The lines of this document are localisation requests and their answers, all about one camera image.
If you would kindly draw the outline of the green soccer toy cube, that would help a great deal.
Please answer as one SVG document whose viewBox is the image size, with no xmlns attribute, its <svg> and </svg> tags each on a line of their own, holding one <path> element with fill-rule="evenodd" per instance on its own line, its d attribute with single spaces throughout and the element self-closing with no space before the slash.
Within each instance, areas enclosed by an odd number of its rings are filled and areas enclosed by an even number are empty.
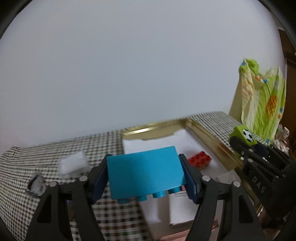
<svg viewBox="0 0 296 241">
<path fill-rule="evenodd" d="M 245 125 L 238 125 L 234 127 L 233 132 L 229 135 L 229 140 L 233 138 L 238 138 L 249 146 L 257 144 L 257 140 Z"/>
</svg>

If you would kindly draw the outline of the white power adapter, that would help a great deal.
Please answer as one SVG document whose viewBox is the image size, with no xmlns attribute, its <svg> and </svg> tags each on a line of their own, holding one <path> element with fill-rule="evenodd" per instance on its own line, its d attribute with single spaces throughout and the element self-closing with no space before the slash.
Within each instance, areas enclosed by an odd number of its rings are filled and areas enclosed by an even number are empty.
<svg viewBox="0 0 296 241">
<path fill-rule="evenodd" d="M 238 181 L 241 183 L 240 177 L 237 175 L 235 170 L 228 171 L 222 175 L 219 175 L 215 179 L 217 182 L 224 183 L 224 184 L 231 184 L 234 181 Z"/>
</svg>

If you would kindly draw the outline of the red toy brick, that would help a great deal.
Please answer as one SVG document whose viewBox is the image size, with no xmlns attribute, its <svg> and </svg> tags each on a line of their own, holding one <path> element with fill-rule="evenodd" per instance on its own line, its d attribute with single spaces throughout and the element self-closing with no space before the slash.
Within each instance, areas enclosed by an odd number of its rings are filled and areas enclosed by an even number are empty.
<svg viewBox="0 0 296 241">
<path fill-rule="evenodd" d="M 209 166 L 212 158 L 206 154 L 204 151 L 201 151 L 194 156 L 192 156 L 188 162 L 191 166 L 198 168 L 199 170 L 202 170 Z"/>
</svg>

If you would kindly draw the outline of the grey foil packet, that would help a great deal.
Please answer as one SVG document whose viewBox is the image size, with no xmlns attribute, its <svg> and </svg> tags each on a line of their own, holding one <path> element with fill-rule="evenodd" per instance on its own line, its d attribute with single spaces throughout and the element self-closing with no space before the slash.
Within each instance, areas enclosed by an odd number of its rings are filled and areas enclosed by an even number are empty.
<svg viewBox="0 0 296 241">
<path fill-rule="evenodd" d="M 35 175 L 29 181 L 27 186 L 27 193 L 36 198 L 40 198 L 43 196 L 47 188 L 45 179 L 40 175 Z"/>
</svg>

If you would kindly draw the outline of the blue toy brick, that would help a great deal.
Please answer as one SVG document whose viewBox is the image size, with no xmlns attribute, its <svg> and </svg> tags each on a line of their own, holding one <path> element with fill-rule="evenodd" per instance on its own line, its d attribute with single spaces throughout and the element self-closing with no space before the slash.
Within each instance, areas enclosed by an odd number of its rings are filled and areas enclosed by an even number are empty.
<svg viewBox="0 0 296 241">
<path fill-rule="evenodd" d="M 111 198 L 119 204 L 164 197 L 187 183 L 174 146 L 107 157 L 107 170 Z"/>
</svg>

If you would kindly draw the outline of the white card box red logo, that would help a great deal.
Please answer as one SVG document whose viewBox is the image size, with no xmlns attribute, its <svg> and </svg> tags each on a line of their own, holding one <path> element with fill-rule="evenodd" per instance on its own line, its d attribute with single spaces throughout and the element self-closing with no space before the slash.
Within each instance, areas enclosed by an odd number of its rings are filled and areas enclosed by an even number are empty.
<svg viewBox="0 0 296 241">
<path fill-rule="evenodd" d="M 198 210 L 195 204 L 187 196 L 187 192 L 181 191 L 169 195 L 170 225 L 181 225 L 193 221 Z"/>
</svg>

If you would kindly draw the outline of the pink card deck box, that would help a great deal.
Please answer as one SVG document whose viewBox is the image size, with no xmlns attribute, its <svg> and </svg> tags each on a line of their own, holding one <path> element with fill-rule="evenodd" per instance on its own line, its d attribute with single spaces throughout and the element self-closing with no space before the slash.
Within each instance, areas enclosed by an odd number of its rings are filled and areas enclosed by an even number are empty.
<svg viewBox="0 0 296 241">
<path fill-rule="evenodd" d="M 180 225 L 172 226 L 173 233 L 158 237 L 156 240 L 186 240 L 193 221 L 188 221 Z M 220 222 L 217 218 L 214 219 L 209 240 L 217 240 Z"/>
</svg>

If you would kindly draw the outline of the gold metal tin box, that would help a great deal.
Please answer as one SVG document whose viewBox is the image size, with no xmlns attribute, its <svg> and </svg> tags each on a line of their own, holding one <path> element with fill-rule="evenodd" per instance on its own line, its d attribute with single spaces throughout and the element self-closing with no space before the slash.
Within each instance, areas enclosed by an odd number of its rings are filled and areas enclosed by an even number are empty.
<svg viewBox="0 0 296 241">
<path fill-rule="evenodd" d="M 198 138 L 212 151 L 218 158 L 221 164 L 228 171 L 235 170 L 239 176 L 241 161 L 234 153 L 225 145 L 222 144 L 216 137 L 209 133 L 203 126 L 191 119 L 181 119 L 168 121 L 166 123 L 154 123 L 151 126 L 137 126 L 122 131 L 122 141 L 134 140 L 140 138 L 142 140 L 151 140 L 153 138 L 163 138 L 174 132 L 189 128 Z"/>
</svg>

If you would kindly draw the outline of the clutter on side table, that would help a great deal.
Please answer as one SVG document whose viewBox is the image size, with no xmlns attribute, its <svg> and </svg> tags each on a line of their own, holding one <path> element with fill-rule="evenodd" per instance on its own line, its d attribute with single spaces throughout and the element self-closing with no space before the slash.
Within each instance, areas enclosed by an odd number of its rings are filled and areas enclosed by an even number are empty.
<svg viewBox="0 0 296 241">
<path fill-rule="evenodd" d="M 289 144 L 288 144 L 289 135 L 290 135 L 289 129 L 280 123 L 277 127 L 274 140 L 271 142 L 271 146 L 289 155 Z"/>
</svg>

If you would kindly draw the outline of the green yellow hanging cloth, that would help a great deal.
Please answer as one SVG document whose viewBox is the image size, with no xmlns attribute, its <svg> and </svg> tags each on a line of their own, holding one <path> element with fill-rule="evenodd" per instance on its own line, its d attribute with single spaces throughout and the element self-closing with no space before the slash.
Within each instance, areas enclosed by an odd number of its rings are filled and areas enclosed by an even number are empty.
<svg viewBox="0 0 296 241">
<path fill-rule="evenodd" d="M 238 72 L 238 85 L 229 114 L 270 143 L 285 109 L 287 81 L 280 66 L 261 73 L 259 64 L 253 59 L 244 59 Z"/>
</svg>

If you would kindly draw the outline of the white paper liner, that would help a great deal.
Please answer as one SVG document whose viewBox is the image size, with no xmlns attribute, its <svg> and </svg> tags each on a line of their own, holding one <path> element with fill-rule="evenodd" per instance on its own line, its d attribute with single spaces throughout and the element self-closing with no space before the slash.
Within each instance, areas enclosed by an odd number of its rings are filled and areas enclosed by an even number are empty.
<svg viewBox="0 0 296 241">
<path fill-rule="evenodd" d="M 184 154 L 186 158 L 190 158 L 204 151 L 212 160 L 209 166 L 201 170 L 203 175 L 208 175 L 215 180 L 216 177 L 227 172 L 227 169 L 212 151 L 189 128 L 178 130 L 163 138 L 153 138 L 151 140 L 142 140 L 140 138 L 134 140 L 124 139 L 122 143 L 125 154 L 175 146 L 178 154 Z M 172 226 L 176 225 L 170 225 L 169 194 L 161 198 L 153 198 L 149 195 L 147 201 L 141 201 L 139 205 L 154 240 L 173 233 Z"/>
</svg>

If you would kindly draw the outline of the brown wooden cabinet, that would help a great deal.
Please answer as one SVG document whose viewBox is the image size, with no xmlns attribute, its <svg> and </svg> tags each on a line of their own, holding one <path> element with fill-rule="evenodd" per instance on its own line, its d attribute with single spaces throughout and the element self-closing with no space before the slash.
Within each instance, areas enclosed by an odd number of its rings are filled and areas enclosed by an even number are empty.
<svg viewBox="0 0 296 241">
<path fill-rule="evenodd" d="M 281 123 L 290 130 L 288 137 L 289 152 L 295 157 L 295 48 L 284 30 L 279 30 L 283 55 L 285 58 L 285 74 L 287 95 L 285 111 Z"/>
</svg>

